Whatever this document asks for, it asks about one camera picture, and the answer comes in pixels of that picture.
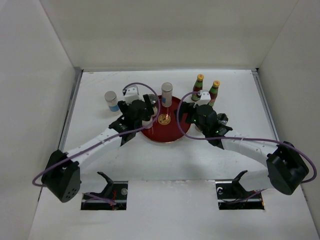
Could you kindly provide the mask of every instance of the black bracket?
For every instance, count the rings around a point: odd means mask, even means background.
[[[114,181],[111,180],[110,177],[108,177],[107,175],[105,175],[102,171],[98,171],[97,172],[100,176],[102,176],[105,180],[106,180],[106,186],[105,188],[102,190],[102,192],[100,193],[97,193],[97,192],[90,192],[90,194],[92,195],[95,195],[99,198],[107,198],[110,193],[112,192],[113,190],[113,187],[114,187]]]

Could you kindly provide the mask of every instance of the silver can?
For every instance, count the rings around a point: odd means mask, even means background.
[[[165,82],[161,86],[162,95],[161,95],[161,102],[162,106],[165,108],[169,108],[172,105],[172,91],[173,87],[170,82]]]

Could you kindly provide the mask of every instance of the white cylinder container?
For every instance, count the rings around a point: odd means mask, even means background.
[[[121,113],[121,111],[118,107],[117,95],[114,91],[107,91],[104,95],[104,99],[108,103],[109,109],[113,113],[113,115],[116,116]]]
[[[169,108],[172,105],[172,91],[173,87],[170,82],[165,82],[161,86],[162,95],[161,95],[161,102],[162,106],[165,108]]]

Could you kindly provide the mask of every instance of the small glass bottle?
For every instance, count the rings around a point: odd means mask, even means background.
[[[218,90],[219,90],[220,82],[218,80],[213,81],[212,87],[210,88],[210,97],[211,100],[209,101],[208,105],[213,107],[215,104],[215,101],[218,97]]]
[[[205,77],[202,74],[199,74],[196,77],[196,81],[195,81],[195,84],[193,86],[192,92],[199,92],[199,91],[202,90],[204,78]],[[192,94],[191,100],[196,102],[196,101],[200,100],[200,97],[197,94],[194,93],[194,94]]]

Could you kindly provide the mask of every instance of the rectangular opening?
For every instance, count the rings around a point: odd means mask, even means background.
[[[107,210],[107,211],[121,211],[127,209],[127,197],[128,197],[128,182],[127,181],[115,181],[113,183],[111,192],[107,199],[111,199],[116,202],[116,205],[111,205],[105,201],[91,199],[87,195],[82,195],[81,210]]]
[[[247,201],[232,203],[236,199],[222,200],[218,199],[219,210],[251,210],[261,209],[264,210],[264,202],[261,193],[257,195],[257,198],[248,199]]]

